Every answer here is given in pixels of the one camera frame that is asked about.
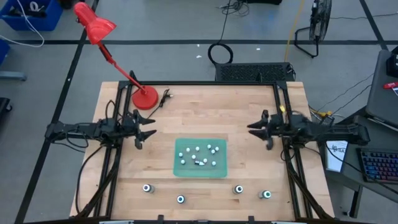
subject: metal cylinder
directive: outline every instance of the metal cylinder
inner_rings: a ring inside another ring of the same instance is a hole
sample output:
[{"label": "metal cylinder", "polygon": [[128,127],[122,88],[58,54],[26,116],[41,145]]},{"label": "metal cylinder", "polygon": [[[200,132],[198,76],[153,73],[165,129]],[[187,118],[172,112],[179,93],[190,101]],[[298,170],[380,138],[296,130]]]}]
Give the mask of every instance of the metal cylinder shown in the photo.
[{"label": "metal cylinder", "polygon": [[184,197],[183,195],[179,195],[179,196],[177,197],[177,202],[178,202],[178,203],[184,203],[184,202],[185,202],[185,197]]},{"label": "metal cylinder", "polygon": [[142,186],[142,190],[147,193],[154,193],[155,187],[150,184],[144,184],[144,186]]},{"label": "metal cylinder", "polygon": [[262,190],[259,192],[259,198],[260,199],[269,199],[271,198],[271,192],[268,190]]},{"label": "metal cylinder", "polygon": [[241,194],[243,192],[243,187],[240,185],[237,185],[232,189],[232,192],[234,192],[234,194]]}]

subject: fan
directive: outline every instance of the fan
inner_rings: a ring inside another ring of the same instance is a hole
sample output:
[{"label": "fan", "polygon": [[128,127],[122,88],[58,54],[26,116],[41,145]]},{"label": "fan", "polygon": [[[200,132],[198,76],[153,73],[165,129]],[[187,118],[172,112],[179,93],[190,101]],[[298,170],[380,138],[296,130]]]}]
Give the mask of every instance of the fan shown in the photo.
[{"label": "fan", "polygon": [[[331,12],[331,0],[314,0],[312,4],[312,13],[310,19],[310,26],[302,29],[298,29],[295,33],[294,45],[305,52],[311,58],[315,58],[319,54],[318,45],[326,36],[326,32],[329,26]],[[303,30],[310,30],[310,40],[314,41],[317,46],[317,54],[313,55],[307,52],[303,48],[297,45],[297,34]]]}]

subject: keyboard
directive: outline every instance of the keyboard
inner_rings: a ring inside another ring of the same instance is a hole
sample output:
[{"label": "keyboard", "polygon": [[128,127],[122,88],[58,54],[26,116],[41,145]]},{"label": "keyboard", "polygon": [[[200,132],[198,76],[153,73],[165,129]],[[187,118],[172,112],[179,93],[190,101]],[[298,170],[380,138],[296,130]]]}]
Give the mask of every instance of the keyboard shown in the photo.
[{"label": "keyboard", "polygon": [[364,181],[398,184],[398,151],[393,149],[357,148]]}]

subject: blue crate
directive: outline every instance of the blue crate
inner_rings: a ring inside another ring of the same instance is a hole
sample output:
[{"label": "blue crate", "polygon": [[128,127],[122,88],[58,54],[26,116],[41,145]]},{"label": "blue crate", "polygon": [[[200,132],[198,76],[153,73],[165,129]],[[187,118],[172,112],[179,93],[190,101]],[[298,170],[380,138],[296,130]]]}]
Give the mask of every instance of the blue crate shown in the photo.
[{"label": "blue crate", "polygon": [[9,49],[10,46],[4,40],[0,39],[0,65],[2,64],[4,58],[6,58]]},{"label": "blue crate", "polygon": [[[31,1],[32,0],[20,0],[23,6],[29,5]],[[34,0],[34,1],[38,5],[47,6],[45,10],[47,16],[45,18],[28,17],[29,22],[38,31],[54,30],[62,14],[62,8],[58,3],[58,1],[57,0]],[[14,30],[30,30],[23,16],[22,17],[8,16],[8,13],[11,10],[11,8],[13,8],[13,6],[18,9],[21,9],[17,0],[8,0],[0,11],[0,19],[6,21],[8,25]]]}]

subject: paper sheet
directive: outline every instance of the paper sheet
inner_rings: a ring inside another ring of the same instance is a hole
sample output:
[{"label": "paper sheet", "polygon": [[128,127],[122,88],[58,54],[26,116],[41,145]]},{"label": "paper sheet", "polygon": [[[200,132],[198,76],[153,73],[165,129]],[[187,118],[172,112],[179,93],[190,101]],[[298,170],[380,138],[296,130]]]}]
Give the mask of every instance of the paper sheet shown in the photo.
[{"label": "paper sheet", "polygon": [[[341,160],[344,159],[348,142],[327,141],[326,144],[329,147],[330,151],[333,153],[333,155],[335,155],[337,158]],[[343,163],[338,159],[336,159],[333,155],[331,155],[328,149],[325,150],[326,150],[326,170],[340,172],[341,165],[343,165]]]}]

